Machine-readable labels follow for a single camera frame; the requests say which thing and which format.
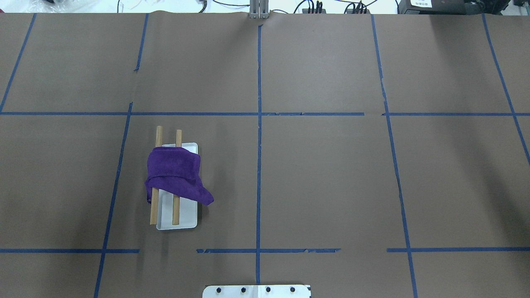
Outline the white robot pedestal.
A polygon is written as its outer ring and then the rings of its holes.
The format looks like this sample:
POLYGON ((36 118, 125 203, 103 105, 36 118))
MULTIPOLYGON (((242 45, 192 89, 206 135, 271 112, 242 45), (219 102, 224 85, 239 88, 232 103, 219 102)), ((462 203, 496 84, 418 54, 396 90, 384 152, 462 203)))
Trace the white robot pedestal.
POLYGON ((203 298, 311 298, 310 285, 212 285, 202 293, 203 298))

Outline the purple towel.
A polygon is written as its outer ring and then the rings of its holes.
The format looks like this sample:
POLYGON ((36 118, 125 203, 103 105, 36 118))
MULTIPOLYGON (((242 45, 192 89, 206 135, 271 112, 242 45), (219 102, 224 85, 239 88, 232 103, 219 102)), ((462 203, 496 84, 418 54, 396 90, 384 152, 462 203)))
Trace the purple towel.
POLYGON ((214 202, 200 178, 201 157, 183 147, 155 147, 147 158, 146 201, 154 188, 207 206, 214 202))

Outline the black box with label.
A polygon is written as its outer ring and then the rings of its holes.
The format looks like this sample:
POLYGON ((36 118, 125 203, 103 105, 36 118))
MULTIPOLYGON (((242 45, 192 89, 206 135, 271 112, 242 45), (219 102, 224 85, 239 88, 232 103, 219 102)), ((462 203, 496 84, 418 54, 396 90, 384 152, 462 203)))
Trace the black box with label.
POLYGON ((466 15, 463 0, 400 0, 399 14, 466 15))

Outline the aluminium frame post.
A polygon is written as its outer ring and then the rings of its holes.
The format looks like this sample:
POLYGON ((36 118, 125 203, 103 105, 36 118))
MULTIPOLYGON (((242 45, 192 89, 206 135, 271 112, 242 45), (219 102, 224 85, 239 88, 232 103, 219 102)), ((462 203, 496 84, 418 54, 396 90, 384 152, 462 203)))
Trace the aluminium frame post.
POLYGON ((250 19, 267 19, 270 15, 269 0, 250 0, 250 19))

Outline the wooden bar towel rack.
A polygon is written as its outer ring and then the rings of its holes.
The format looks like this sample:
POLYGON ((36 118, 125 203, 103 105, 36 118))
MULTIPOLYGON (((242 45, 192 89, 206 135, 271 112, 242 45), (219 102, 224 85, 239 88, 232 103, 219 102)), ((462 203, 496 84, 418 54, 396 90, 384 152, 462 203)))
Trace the wooden bar towel rack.
MULTIPOLYGON (((196 143, 183 144, 181 139, 182 131, 178 130, 174 144, 163 144, 163 127, 156 128, 155 147, 183 147, 197 154, 196 143)), ((198 224, 198 202, 154 188, 149 223, 161 231, 195 228, 198 224)))

